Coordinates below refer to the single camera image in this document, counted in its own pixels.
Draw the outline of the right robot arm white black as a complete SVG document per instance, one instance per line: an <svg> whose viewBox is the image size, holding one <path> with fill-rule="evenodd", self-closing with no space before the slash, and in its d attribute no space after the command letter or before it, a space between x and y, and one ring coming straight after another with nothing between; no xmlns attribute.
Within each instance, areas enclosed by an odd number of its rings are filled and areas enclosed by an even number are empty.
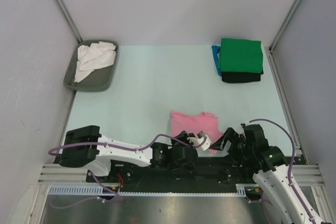
<svg viewBox="0 0 336 224"><path fill-rule="evenodd" d="M293 161L269 145L259 124L245 125L243 130L238 134L229 127L210 148L222 151L229 145L226 163L237 167L245 181L258 184L284 223L324 223L297 185Z"/></svg>

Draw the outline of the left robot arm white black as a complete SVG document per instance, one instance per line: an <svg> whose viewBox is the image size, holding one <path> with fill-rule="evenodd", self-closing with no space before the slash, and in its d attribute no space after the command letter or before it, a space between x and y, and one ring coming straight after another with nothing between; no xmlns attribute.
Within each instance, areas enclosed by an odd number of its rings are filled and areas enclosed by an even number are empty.
<svg viewBox="0 0 336 224"><path fill-rule="evenodd" d="M102 135L99 126L85 126L66 133L59 164L67 168L86 168L105 182L112 181L116 175L116 169L107 164L108 160L141 168L175 169L195 166L198 154L191 143L172 139L168 145L157 141L161 136L168 137L160 134L143 146Z"/></svg>

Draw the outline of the pink t shirt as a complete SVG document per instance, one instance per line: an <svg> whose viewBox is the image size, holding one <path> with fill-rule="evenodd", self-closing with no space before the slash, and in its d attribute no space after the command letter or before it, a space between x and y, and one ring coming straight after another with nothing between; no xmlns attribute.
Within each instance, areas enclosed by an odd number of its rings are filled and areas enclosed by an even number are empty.
<svg viewBox="0 0 336 224"><path fill-rule="evenodd" d="M203 131L209 136L212 143L215 143L223 135L218 129L218 117L208 112L201 112L198 115L188 115L182 112L171 112L172 135L177 136L182 131L197 135Z"/></svg>

